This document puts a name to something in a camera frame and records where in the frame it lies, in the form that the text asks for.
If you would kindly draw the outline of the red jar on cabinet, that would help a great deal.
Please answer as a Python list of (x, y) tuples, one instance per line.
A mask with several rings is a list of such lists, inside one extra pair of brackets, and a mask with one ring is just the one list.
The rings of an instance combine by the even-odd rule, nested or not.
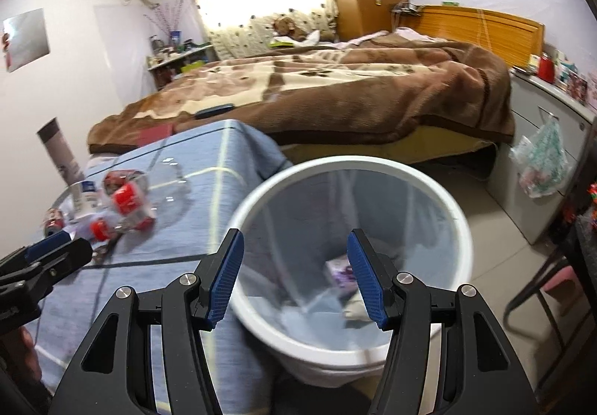
[(547, 53), (543, 53), (539, 59), (537, 77), (548, 84), (554, 84), (556, 80), (556, 66)]

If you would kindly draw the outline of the white round trash bin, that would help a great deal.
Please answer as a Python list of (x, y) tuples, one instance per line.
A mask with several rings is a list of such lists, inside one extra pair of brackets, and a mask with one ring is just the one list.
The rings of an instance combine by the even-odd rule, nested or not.
[(364, 251), (425, 285), (472, 275), (472, 233), (452, 195), (416, 168), (342, 155), (274, 174), (230, 225), (244, 238), (231, 298), (243, 326), (304, 383), (336, 388), (378, 375), (391, 335)]

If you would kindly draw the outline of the cluttered white shelf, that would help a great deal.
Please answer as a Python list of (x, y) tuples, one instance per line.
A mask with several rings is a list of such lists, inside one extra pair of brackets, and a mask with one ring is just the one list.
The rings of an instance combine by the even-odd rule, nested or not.
[(186, 39), (177, 47), (167, 46), (147, 58), (148, 71), (157, 90), (166, 87), (186, 71), (218, 60), (215, 47), (210, 42), (195, 43)]

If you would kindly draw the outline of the dark red box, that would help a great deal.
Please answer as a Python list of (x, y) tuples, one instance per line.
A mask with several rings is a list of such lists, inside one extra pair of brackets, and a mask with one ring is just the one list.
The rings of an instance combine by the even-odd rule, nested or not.
[(162, 144), (173, 134), (174, 126), (170, 123), (145, 128), (138, 133), (135, 145), (141, 148), (151, 144)]

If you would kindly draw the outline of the orange wooden headboard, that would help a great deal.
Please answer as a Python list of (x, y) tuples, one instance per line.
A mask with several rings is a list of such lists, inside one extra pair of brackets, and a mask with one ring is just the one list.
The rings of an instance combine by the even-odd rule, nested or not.
[(476, 44), (510, 66), (523, 67), (532, 55), (543, 53), (543, 24), (497, 11), (423, 6), (415, 14), (399, 14), (396, 24), (421, 35)]

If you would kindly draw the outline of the hanging plastic bag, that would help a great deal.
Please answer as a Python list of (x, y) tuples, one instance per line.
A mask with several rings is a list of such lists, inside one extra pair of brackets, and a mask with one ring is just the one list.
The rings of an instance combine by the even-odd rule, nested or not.
[(522, 136), (510, 149), (509, 158), (515, 165), (519, 187), (531, 199), (555, 194), (571, 170), (556, 118), (548, 118), (530, 137)]

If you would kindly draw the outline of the black remote control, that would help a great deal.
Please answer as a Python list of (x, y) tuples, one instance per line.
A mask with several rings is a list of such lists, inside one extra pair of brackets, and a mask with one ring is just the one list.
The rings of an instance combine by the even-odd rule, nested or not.
[(195, 120), (204, 120), (207, 118), (212, 118), (212, 117), (216, 117), (216, 116), (220, 116), (220, 115), (229, 113), (230, 111), (233, 111), (234, 108), (235, 108), (235, 106), (233, 104), (214, 106), (214, 107), (210, 107), (207, 109), (197, 111), (193, 115), (193, 118), (195, 118)]

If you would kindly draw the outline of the red milk can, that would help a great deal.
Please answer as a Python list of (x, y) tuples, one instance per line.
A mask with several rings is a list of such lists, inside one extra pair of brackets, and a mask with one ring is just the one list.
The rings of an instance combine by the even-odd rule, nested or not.
[(65, 226), (65, 216), (59, 208), (50, 208), (44, 214), (44, 237), (49, 237), (62, 231)]

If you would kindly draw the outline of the white yogurt cup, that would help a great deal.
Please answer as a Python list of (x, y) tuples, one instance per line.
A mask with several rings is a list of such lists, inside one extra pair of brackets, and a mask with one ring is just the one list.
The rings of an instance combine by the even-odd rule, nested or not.
[(94, 181), (76, 182), (70, 190), (75, 219), (94, 215), (100, 210), (101, 199)]

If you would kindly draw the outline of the blue checked tablecloth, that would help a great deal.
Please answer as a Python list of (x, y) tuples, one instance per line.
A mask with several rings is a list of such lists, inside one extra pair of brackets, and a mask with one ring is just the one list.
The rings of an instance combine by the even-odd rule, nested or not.
[[(43, 383), (54, 395), (76, 349), (109, 297), (122, 285), (138, 292), (163, 288), (215, 252), (244, 198), (290, 162), (265, 134), (236, 120), (219, 121), (136, 149), (88, 169), (99, 182), (114, 169), (180, 164), (186, 193), (158, 208), (155, 226), (126, 233), (107, 259), (54, 287), (40, 318), (27, 325), (37, 341)], [(224, 414), (269, 414), (277, 362), (229, 307), (212, 332), (201, 334)]]

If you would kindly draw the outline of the wall poster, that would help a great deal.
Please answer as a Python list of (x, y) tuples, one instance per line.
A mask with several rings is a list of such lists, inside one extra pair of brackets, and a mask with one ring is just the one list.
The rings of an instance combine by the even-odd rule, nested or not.
[(32, 10), (5, 19), (2, 22), (1, 45), (8, 72), (49, 54), (44, 10)]

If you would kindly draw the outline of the brown patterned bed blanket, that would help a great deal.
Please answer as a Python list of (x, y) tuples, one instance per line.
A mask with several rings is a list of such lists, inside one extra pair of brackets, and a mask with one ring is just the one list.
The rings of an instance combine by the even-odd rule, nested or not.
[(211, 62), (95, 124), (87, 145), (122, 154), (148, 128), (201, 126), (213, 107), (281, 145), (393, 143), (423, 126), (500, 143), (515, 131), (510, 96), (509, 68), (494, 53), (387, 34)]

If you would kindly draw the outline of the dried branch vase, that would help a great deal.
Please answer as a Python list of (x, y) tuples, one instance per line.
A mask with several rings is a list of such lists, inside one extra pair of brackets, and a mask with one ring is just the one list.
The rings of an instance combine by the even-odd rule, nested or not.
[(170, 46), (178, 46), (180, 43), (180, 19), (185, 0), (167, 1), (162, 4), (155, 4), (152, 14), (144, 14), (144, 17), (168, 40)]

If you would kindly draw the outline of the clear plastic cola bottle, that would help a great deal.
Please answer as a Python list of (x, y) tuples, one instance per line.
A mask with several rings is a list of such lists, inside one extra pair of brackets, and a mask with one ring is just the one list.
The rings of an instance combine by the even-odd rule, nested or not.
[(98, 242), (173, 226), (189, 205), (190, 185), (173, 157), (155, 162), (148, 171), (114, 169), (102, 188), (107, 205), (89, 223), (90, 238)]

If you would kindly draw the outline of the black metal chair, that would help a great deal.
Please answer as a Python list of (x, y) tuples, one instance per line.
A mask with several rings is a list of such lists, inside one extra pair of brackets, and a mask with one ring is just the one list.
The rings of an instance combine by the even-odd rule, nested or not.
[[(510, 332), (511, 314), (530, 298), (538, 299), (560, 348), (546, 372), (538, 380), (537, 396), (557, 371), (589, 318), (596, 316), (596, 182), (574, 180), (572, 197), (557, 213), (556, 225), (550, 228), (548, 238), (554, 250), (522, 290), (507, 304), (503, 322)], [(553, 311), (546, 302), (546, 295), (562, 294), (572, 288), (584, 295), (589, 310), (574, 328), (569, 338), (564, 338)]]

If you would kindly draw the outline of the grey brown thermos cup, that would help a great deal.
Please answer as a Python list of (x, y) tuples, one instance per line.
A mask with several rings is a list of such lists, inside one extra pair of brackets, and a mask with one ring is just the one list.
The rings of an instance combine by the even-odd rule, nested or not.
[(56, 118), (52, 118), (51, 121), (44, 124), (37, 131), (37, 136), (67, 185), (85, 180), (83, 169), (66, 141)]

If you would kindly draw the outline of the brown teddy bear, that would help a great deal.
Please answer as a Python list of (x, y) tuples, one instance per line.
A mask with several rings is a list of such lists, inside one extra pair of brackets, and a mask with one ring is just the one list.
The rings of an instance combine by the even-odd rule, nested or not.
[(273, 29), (278, 36), (287, 37), (297, 42), (303, 42), (307, 39), (307, 33), (289, 16), (276, 19), (273, 23)]

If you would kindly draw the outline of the grey drawer cabinet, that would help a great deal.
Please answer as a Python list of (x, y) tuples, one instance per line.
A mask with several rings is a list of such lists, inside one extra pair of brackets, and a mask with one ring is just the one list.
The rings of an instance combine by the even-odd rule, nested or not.
[(569, 195), (596, 132), (596, 115), (552, 84), (511, 70), (513, 142), (499, 148), (488, 191), (529, 243)]

